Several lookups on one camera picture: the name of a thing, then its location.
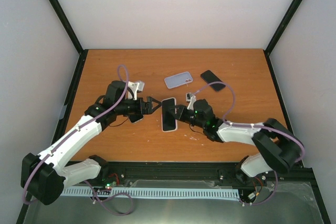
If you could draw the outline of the white-edged black phone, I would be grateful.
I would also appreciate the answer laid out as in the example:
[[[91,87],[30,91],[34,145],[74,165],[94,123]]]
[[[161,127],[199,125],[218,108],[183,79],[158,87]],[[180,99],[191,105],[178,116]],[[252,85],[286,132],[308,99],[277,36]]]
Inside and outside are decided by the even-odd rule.
[[[177,130],[177,120],[169,114],[169,108],[176,105],[176,98],[162,101],[162,131],[172,132]]]

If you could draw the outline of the teal phone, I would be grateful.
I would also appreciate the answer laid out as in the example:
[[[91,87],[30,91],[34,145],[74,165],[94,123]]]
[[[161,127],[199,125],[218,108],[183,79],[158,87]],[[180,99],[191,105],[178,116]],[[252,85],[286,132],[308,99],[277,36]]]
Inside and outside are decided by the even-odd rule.
[[[143,118],[144,118],[143,115],[136,115],[136,114],[129,115],[129,120],[131,123],[137,123],[141,121]]]

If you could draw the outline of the lavender phone case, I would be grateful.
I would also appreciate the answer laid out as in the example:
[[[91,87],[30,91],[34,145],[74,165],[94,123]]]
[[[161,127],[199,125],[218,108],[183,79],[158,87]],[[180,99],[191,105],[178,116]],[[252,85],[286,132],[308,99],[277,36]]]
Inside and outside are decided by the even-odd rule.
[[[193,77],[186,71],[164,78],[165,85],[168,89],[177,88],[193,82]]]

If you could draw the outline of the dark purple phone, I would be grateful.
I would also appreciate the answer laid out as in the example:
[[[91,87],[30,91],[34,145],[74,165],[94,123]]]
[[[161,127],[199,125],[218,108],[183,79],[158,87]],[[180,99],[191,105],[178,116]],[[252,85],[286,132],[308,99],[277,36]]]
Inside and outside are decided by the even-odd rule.
[[[213,82],[214,84],[211,84],[211,88],[216,92],[219,92],[226,87],[225,84],[222,84],[222,80],[211,70],[206,70],[202,72],[200,76],[207,84]]]

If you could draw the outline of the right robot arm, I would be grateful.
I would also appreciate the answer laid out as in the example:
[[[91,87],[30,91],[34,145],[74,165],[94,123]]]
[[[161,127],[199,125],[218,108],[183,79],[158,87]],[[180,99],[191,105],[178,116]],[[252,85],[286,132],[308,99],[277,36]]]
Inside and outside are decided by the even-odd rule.
[[[258,153],[244,157],[235,168],[235,177],[241,184],[269,171],[286,174],[305,154],[302,142],[273,118],[256,124],[230,122],[216,117],[204,99],[187,106],[169,105],[166,112],[180,122],[201,128],[213,142],[255,146]]]

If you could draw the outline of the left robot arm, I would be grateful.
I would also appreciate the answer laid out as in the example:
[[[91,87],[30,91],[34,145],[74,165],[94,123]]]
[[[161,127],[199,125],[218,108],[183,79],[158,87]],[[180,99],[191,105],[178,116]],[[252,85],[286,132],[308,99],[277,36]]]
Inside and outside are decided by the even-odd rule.
[[[107,162],[97,155],[68,165],[72,157],[90,140],[103,132],[117,116],[144,116],[154,113],[161,102],[153,97],[138,97],[144,83],[112,81],[104,95],[85,110],[84,115],[64,136],[41,151],[27,154],[22,161],[20,185],[44,205],[53,203],[64,189],[84,180],[108,180]]]

